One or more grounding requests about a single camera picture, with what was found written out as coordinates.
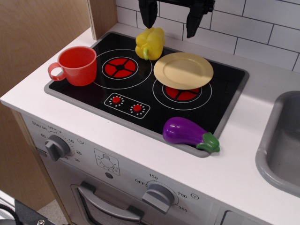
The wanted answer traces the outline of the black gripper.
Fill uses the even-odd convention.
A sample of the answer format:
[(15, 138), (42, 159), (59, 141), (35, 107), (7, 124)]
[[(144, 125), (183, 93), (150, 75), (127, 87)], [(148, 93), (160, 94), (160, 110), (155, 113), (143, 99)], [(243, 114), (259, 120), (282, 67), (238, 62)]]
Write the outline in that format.
[[(186, 24), (187, 38), (195, 36), (205, 12), (212, 12), (215, 6), (214, 0), (161, 0), (161, 2), (188, 7), (190, 9)], [(158, 13), (157, 1), (139, 0), (138, 5), (143, 24), (147, 28), (152, 28)]]

